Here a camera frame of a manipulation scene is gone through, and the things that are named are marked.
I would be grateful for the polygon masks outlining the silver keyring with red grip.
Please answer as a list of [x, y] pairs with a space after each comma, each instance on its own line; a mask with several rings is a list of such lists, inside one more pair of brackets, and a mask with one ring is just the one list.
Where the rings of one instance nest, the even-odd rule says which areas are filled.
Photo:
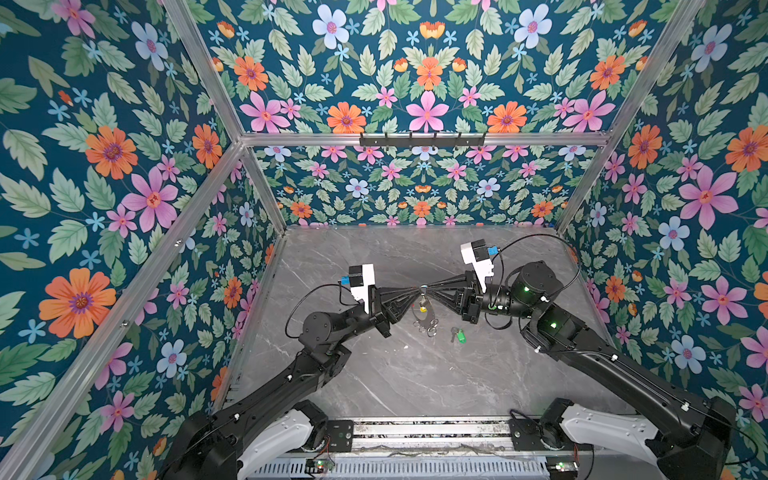
[[[428, 309], [426, 314], [419, 312], [419, 307], [421, 306]], [[439, 320], [436, 317], [435, 309], [430, 299], [426, 295], [422, 295], [420, 299], [412, 305], [412, 311], [415, 317], [414, 325], [419, 331], [425, 333], [429, 338], [435, 337]]]

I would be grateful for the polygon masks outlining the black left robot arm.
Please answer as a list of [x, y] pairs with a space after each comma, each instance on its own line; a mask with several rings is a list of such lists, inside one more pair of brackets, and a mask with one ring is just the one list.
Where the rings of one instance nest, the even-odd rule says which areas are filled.
[[351, 356], [346, 342], [372, 329], [390, 337], [392, 325], [425, 291], [369, 286], [366, 300], [342, 312], [310, 313], [292, 362], [229, 407], [189, 416], [158, 478], [246, 479], [282, 453], [305, 444], [327, 420], [307, 398], [343, 370]]

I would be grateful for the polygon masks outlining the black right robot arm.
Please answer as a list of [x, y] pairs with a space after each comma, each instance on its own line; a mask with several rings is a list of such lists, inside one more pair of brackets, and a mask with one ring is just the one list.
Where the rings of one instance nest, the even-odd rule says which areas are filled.
[[667, 479], [720, 478], [736, 431], [733, 406], [677, 387], [611, 346], [556, 303], [565, 287], [544, 262], [511, 275], [510, 284], [486, 284], [468, 271], [422, 290], [470, 323], [483, 314], [520, 320], [535, 352], [598, 382], [635, 411], [609, 414], [557, 398], [537, 422], [543, 446], [610, 449], [656, 466]]

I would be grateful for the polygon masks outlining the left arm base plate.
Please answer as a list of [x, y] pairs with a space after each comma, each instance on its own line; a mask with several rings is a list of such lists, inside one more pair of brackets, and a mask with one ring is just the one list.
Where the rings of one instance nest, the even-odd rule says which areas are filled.
[[320, 425], [309, 424], [310, 430], [304, 443], [299, 445], [297, 441], [303, 436], [295, 436], [288, 444], [285, 453], [312, 453], [330, 451], [350, 452], [355, 433], [355, 422], [349, 419], [329, 420]]

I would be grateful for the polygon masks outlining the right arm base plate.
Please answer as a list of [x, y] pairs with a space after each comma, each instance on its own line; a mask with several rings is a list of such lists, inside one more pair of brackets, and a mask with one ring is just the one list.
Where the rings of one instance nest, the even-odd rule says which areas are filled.
[[573, 442], [559, 425], [552, 422], [541, 425], [537, 419], [511, 418], [508, 420], [508, 426], [516, 451], [589, 452], [592, 450], [588, 444]]

